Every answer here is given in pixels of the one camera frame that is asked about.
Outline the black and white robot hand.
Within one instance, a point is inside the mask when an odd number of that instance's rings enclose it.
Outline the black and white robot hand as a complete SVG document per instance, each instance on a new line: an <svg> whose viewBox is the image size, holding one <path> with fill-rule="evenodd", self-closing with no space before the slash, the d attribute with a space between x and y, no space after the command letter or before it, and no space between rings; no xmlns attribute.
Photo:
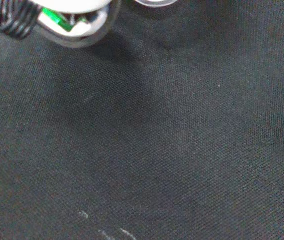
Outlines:
<svg viewBox="0 0 284 240"><path fill-rule="evenodd" d="M66 48L102 40L119 14L120 0L0 0L0 32L24 40L33 30Z"/></svg>

